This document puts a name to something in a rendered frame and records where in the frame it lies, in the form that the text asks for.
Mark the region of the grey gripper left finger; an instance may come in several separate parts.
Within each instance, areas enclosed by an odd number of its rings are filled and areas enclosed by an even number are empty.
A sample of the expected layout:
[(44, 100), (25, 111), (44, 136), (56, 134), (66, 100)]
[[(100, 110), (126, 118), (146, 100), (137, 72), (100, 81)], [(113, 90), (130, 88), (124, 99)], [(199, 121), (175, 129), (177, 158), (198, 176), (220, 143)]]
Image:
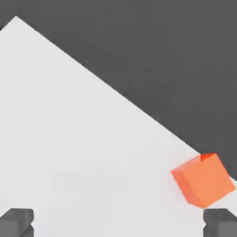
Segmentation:
[(0, 237), (34, 237), (32, 209), (11, 208), (0, 217)]

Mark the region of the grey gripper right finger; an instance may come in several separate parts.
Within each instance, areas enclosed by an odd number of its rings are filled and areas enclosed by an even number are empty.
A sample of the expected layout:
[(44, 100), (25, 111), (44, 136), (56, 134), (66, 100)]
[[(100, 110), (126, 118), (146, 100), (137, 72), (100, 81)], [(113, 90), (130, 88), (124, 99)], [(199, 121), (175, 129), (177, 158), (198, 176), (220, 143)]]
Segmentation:
[(237, 217), (228, 209), (205, 209), (203, 220), (203, 237), (237, 237)]

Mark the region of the large orange box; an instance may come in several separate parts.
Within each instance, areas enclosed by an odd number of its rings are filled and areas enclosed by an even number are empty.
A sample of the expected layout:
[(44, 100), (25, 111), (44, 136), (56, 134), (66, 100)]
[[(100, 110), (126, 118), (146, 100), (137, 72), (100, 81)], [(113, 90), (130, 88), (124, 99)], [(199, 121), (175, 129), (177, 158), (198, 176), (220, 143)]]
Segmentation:
[(217, 153), (198, 155), (171, 174), (186, 201), (202, 209), (236, 190)]

